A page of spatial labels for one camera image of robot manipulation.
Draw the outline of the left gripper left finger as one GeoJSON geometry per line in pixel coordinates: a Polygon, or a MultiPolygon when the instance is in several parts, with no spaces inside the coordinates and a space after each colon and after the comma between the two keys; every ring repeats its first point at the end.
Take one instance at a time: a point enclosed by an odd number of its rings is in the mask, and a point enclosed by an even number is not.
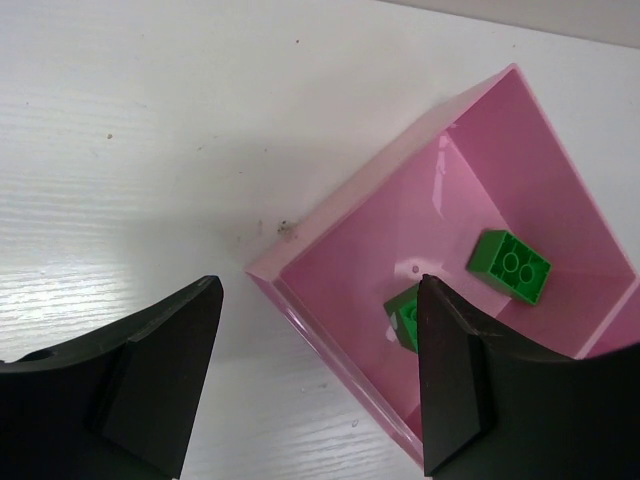
{"type": "Polygon", "coordinates": [[[203,277],[158,303],[1,366],[5,479],[177,479],[224,290],[203,277]]]}

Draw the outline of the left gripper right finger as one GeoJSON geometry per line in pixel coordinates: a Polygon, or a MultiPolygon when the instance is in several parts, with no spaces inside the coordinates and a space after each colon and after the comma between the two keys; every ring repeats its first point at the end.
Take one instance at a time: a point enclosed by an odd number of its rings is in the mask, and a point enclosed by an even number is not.
{"type": "Polygon", "coordinates": [[[425,275],[423,469],[432,479],[635,479],[639,348],[575,360],[425,275]]]}

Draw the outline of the green on yellow lego stack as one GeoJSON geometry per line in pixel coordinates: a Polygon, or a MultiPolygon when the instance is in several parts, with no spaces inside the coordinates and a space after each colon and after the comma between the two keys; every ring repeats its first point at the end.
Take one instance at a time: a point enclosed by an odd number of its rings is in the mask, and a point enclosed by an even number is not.
{"type": "Polygon", "coordinates": [[[416,283],[383,305],[399,344],[413,353],[418,352],[418,289],[419,284],[416,283]]]}

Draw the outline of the green square lego brick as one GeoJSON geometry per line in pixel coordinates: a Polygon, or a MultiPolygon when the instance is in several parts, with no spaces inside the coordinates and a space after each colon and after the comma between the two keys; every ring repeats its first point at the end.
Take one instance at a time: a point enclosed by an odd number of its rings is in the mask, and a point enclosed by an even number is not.
{"type": "Polygon", "coordinates": [[[466,269],[494,290],[537,305],[552,264],[507,230],[484,231],[466,269]]]}

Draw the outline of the small pink bin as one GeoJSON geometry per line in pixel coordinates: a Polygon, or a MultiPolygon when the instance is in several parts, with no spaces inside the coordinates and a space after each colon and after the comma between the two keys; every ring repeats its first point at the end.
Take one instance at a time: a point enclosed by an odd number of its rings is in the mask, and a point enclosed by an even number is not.
{"type": "Polygon", "coordinates": [[[635,281],[579,352],[590,358],[639,342],[639,281],[635,281]]]}

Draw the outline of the large pink bin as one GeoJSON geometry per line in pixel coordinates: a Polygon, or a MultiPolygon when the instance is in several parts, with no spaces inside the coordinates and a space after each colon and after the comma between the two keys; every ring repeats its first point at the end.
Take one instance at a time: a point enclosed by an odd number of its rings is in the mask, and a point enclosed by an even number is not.
{"type": "Polygon", "coordinates": [[[515,65],[421,116],[247,272],[422,469],[418,352],[399,344],[385,302],[433,275],[528,339],[583,360],[639,281],[515,65]],[[511,232],[552,264],[537,305],[467,271],[486,230],[511,232]]]}

